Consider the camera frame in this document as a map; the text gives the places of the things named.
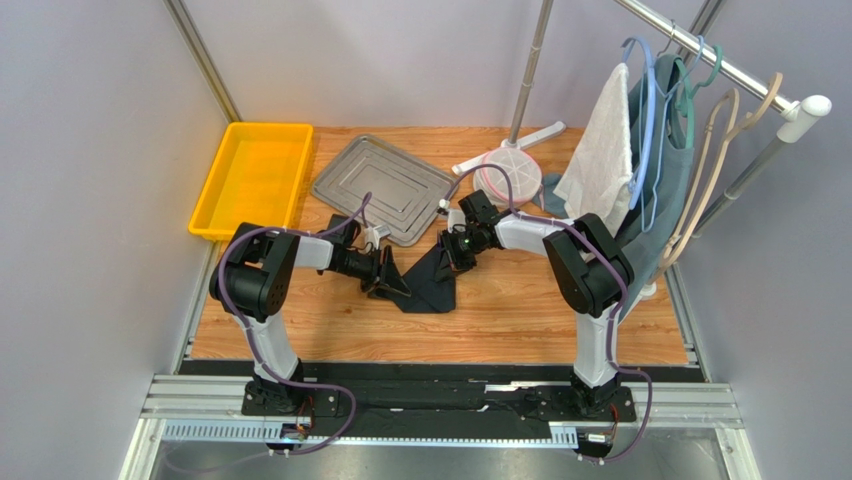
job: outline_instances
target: gray wall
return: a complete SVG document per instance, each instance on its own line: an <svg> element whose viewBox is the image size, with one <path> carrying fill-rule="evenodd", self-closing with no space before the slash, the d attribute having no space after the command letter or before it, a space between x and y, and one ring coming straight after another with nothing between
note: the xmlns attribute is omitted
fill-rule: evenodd
<svg viewBox="0 0 852 480"><path fill-rule="evenodd" d="M244 118L326 126L508 125L541 5L186 3ZM690 24L701 4L647 3L681 25ZM657 49L666 43L613 1L557 0L525 123L585 125L621 59L621 43L632 34Z"/></svg>
<svg viewBox="0 0 852 480"><path fill-rule="evenodd" d="M225 121L162 2L3 2L0 24L0 477L115 478Z"/></svg>
<svg viewBox="0 0 852 480"><path fill-rule="evenodd" d="M730 0L713 27L737 63L834 111L785 151L682 262L705 354L729 381L764 478L849 478L852 413L852 50L842 0ZM704 75L698 72L698 78ZM702 95L700 118L731 83ZM756 105L751 97L745 107ZM737 138L727 185L772 138L777 114Z"/></svg>

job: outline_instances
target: yellow plastic tray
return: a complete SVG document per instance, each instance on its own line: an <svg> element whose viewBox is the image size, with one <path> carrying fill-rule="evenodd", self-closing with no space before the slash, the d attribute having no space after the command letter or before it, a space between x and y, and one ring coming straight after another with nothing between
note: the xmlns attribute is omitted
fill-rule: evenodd
<svg viewBox="0 0 852 480"><path fill-rule="evenodd" d="M313 161L307 124L232 123L216 152L189 232L230 240L242 222L297 227L298 200Z"/></svg>

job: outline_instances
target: wooden tabletop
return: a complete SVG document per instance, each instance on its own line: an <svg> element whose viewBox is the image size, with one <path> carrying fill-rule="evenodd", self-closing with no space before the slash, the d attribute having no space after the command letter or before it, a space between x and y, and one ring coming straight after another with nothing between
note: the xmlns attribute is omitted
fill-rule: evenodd
<svg viewBox="0 0 852 480"><path fill-rule="evenodd" d="M317 128L316 158L304 186L298 228L318 231L336 211L312 197L310 184L357 135L376 135L447 172L456 163L500 144L503 128ZM544 173L563 172L582 130L569 129L531 148ZM462 182L453 199L472 191ZM538 207L528 213L546 215ZM445 228L438 220L409 248L394 246L405 273ZM287 333L305 360L571 363L577 352L574 313L562 299L545 257L522 251L486 251L458 278L457 308L447 314L404 314L387 301L368 299L357 280L313 270L293 272L283 308ZM641 302L618 331L618 360L630 364L684 364L683 340L665 282ZM236 322L208 298L194 338L193 358L250 358Z"/></svg>

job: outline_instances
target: gray baking tray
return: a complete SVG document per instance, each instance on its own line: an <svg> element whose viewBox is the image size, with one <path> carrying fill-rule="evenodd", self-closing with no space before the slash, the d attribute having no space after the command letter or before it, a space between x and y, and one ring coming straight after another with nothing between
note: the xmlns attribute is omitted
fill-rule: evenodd
<svg viewBox="0 0 852 480"><path fill-rule="evenodd" d="M351 215L373 192L367 223L387 225L390 240L408 247L435 220L438 201L452 184L449 174L380 138L361 135L320 173L311 193Z"/></svg>

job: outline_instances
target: light blue hanger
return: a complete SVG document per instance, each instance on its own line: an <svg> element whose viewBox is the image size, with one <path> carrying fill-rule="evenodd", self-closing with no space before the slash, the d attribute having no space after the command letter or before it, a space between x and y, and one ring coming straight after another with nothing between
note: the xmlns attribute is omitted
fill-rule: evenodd
<svg viewBox="0 0 852 480"><path fill-rule="evenodd" d="M663 104L663 119L662 119L662 123L659 125L659 132L660 132L660 134L659 134L659 139L660 139L659 145L660 145L660 148L657 151L657 176L654 179L654 185L651 187L651 219L647 224L645 223L644 192L643 192L642 202L640 202L640 207L639 207L640 208L640 214L641 214L640 215L641 216L640 225L642 227L642 233L650 232L651 229L654 228L654 221L657 218L657 202L658 202L657 187L660 184L661 172L663 170L663 137L666 134L666 122L668 121L669 104L671 104L672 99L674 99L677 96L678 90L680 89L680 86L684 82L686 82L686 85L687 85L687 88L684 88L684 95L688 96L690 94L691 88L689 88L689 75L692 73L692 71L698 65L698 62L701 60L701 55L704 54L704 37L701 36L701 35L698 35L698 42L699 42L698 55L695 56L695 60L693 60L692 65L690 65L690 67L686 71L686 73L684 73L683 75L680 75L680 78L678 79L677 83L672 85L671 88L669 88L668 92L663 91L663 89L660 88L660 85L657 84L657 90L660 92L660 95L665 96L666 102L665 102L665 104Z"/></svg>
<svg viewBox="0 0 852 480"><path fill-rule="evenodd" d="M627 183L627 190L631 193L629 203L631 210L636 208L636 204L642 196L642 186L645 184L645 175L648 172L648 161L650 161L651 158L651 141L653 140L654 135L654 114L656 113L657 107L657 88L659 88L657 86L657 74L654 72L654 59L651 56L651 47L645 39L641 37L628 37L621 45L621 48L624 48L621 61L622 63L627 62L627 58L630 57L630 53L633 51L633 46L637 42L639 43L639 46L642 47L642 51L645 53L644 79L640 81L639 87L639 111L641 112L643 107L642 97L643 93L645 93L645 79L647 79L648 82L648 110L645 115L644 131L642 129L643 125L641 116L638 120L639 132L642 133L642 142L639 145L639 165L636 167L636 170L633 172L633 176Z"/></svg>

